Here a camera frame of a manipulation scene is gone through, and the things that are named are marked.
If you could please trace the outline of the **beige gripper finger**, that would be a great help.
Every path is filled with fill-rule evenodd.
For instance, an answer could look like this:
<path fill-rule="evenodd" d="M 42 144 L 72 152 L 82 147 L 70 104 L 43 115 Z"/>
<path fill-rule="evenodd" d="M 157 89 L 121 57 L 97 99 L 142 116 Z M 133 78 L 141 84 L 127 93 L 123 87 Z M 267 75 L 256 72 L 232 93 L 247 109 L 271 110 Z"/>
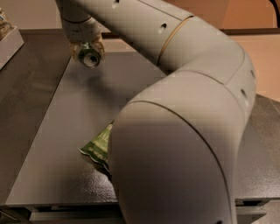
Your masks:
<path fill-rule="evenodd" d="M 81 51 L 81 42 L 70 41 L 69 42 L 70 52 L 75 61 L 79 60 L 79 53 Z"/>
<path fill-rule="evenodd" d="M 103 44 L 102 35 L 98 34 L 92 41 L 91 46 L 101 55 L 101 60 L 105 59 L 105 46 Z"/>

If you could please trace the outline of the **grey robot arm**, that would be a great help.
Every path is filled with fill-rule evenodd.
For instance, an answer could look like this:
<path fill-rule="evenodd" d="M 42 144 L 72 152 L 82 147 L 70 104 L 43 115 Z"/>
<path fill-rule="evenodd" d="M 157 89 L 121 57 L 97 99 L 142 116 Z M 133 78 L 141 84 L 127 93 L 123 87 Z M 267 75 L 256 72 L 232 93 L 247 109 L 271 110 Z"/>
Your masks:
<path fill-rule="evenodd" d="M 95 21 L 164 78 L 113 123 L 108 168 L 126 224 L 237 224 L 236 159 L 256 98 L 249 56 L 226 34 L 163 0 L 55 0 L 67 36 Z"/>

